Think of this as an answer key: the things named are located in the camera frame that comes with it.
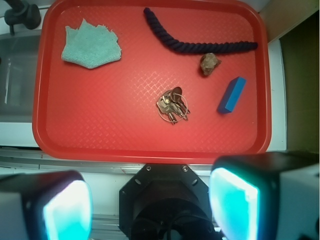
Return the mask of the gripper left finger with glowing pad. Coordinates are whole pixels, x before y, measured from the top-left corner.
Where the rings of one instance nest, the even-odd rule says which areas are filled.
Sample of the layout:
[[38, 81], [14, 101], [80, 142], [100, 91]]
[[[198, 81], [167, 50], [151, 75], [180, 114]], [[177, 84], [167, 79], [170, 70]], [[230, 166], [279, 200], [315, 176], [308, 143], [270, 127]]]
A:
[[93, 200], [74, 170], [0, 176], [2, 240], [88, 240]]

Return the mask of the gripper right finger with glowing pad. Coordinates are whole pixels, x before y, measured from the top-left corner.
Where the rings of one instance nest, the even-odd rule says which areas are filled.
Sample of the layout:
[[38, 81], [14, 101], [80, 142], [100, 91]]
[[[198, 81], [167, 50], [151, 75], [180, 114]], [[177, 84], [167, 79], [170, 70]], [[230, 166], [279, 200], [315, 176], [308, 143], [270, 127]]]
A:
[[320, 156], [276, 151], [219, 157], [209, 202], [228, 240], [317, 240]]

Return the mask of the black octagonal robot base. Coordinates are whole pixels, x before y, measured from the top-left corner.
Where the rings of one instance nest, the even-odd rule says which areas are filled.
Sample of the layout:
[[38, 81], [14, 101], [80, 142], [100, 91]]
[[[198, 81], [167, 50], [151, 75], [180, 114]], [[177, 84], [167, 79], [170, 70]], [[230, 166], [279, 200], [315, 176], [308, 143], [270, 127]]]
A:
[[209, 188], [187, 165], [146, 164], [119, 190], [119, 229], [130, 240], [219, 240]]

